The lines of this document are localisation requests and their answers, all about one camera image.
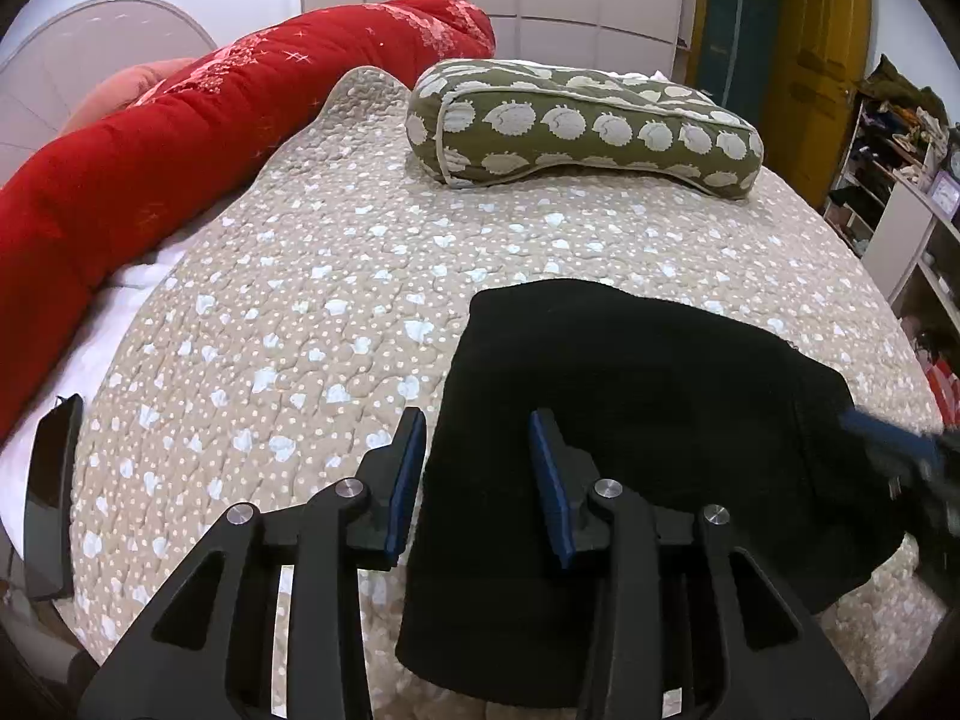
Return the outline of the yellow wooden door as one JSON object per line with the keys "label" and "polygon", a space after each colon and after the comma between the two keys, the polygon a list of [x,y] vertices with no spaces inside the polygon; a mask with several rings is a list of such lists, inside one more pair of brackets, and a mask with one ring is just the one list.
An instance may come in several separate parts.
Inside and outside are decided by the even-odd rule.
{"label": "yellow wooden door", "polygon": [[765,164],[822,208],[866,71],[871,0],[781,0],[761,111]]}

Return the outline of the black smartphone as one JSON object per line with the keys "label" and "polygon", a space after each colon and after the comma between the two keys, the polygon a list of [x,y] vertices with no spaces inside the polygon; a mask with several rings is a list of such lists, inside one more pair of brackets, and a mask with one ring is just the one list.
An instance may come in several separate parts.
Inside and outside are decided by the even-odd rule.
{"label": "black smartphone", "polygon": [[25,510],[26,595],[31,601],[68,598],[71,475],[82,427],[80,395],[59,398],[39,421],[32,444]]}

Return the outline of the pink pillow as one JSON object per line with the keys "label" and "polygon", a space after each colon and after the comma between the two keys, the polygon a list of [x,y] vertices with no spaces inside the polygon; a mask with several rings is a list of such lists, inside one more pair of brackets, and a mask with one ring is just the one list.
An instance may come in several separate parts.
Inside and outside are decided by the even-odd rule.
{"label": "pink pillow", "polygon": [[98,122],[114,112],[136,103],[145,93],[176,71],[189,67],[192,57],[158,60],[119,70],[98,83],[70,114],[60,128],[62,135]]}

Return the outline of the red blanket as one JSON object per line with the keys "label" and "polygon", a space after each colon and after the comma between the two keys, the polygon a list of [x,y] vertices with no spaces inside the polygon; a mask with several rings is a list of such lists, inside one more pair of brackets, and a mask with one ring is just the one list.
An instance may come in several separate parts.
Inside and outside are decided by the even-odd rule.
{"label": "red blanket", "polygon": [[2,427],[11,431],[107,278],[254,177],[347,71],[404,85],[489,59],[467,0],[337,5],[251,32],[135,104],[55,138],[2,188]]}

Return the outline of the black pants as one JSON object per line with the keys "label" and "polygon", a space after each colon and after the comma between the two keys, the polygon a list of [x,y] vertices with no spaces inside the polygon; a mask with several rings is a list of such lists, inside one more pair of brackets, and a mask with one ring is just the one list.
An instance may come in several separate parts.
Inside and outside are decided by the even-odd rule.
{"label": "black pants", "polygon": [[719,504],[822,611],[900,548],[885,479],[836,427],[843,376],[761,328],[605,284],[485,289],[444,382],[407,564],[397,658],[506,706],[578,702],[596,562],[548,539],[530,418],[602,476],[674,511]]}

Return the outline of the white shelf unit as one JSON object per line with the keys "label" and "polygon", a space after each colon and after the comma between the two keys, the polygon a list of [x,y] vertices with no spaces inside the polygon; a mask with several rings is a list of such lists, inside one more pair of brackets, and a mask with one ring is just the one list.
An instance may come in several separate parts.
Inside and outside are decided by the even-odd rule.
{"label": "white shelf unit", "polygon": [[912,185],[896,181],[893,213],[903,255],[889,293],[893,313],[913,340],[958,362],[958,227]]}

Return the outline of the white bed sheet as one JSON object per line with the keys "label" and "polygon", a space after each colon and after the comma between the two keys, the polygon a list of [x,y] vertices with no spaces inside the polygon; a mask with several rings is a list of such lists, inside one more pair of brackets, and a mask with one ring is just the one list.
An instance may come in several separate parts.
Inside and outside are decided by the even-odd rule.
{"label": "white bed sheet", "polygon": [[23,554],[26,491],[39,421],[52,410],[59,397],[78,394],[85,403],[93,400],[140,307],[156,286],[169,277],[189,245],[189,239],[167,239],[160,249],[110,275],[103,288],[94,294],[80,327],[57,359],[57,366],[41,382],[36,397],[3,442],[2,523],[18,554]]}

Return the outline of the olive patterned pillow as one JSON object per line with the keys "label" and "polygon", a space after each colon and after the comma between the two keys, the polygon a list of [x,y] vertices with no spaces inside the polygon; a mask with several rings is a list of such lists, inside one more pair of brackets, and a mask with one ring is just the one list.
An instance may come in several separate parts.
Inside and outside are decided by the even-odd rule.
{"label": "olive patterned pillow", "polygon": [[750,122],[660,73],[529,60],[439,62],[410,93],[405,133],[423,169],[452,187],[590,167],[738,200],[765,156]]}

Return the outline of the round pink headboard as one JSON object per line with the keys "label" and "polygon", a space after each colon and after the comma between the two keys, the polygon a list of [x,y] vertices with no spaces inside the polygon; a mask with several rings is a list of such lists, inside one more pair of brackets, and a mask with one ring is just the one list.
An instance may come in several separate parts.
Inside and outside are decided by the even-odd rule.
{"label": "round pink headboard", "polygon": [[199,21],[164,0],[86,0],[52,16],[2,62],[3,179],[117,71],[214,48]]}

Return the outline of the red cardboard box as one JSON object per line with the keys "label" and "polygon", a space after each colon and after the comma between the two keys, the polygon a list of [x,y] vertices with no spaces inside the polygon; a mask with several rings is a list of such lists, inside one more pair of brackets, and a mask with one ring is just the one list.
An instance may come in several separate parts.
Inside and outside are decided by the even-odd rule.
{"label": "red cardboard box", "polygon": [[947,429],[958,426],[960,421],[960,382],[947,361],[937,358],[926,369],[926,379],[934,395],[937,410]]}

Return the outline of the beige dotted quilt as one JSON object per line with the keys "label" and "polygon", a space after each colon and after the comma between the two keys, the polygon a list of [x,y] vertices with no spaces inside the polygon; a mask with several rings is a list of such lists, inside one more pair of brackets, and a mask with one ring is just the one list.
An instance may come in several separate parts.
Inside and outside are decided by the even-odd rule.
{"label": "beige dotted quilt", "polygon": [[[444,382],[485,289],[605,284],[773,333],[850,408],[942,434],[923,369],[846,245],[761,166],[742,199],[649,172],[554,167],[452,187],[413,154],[413,86],[350,71],[133,321],[76,449],[75,592],[99,661],[85,718],[949,718],[958,598],[900,548],[805,608],[731,512],[647,502],[599,473],[610,528],[579,699],[475,699],[398,661]],[[427,418],[407,548],[352,553],[363,457]]]}

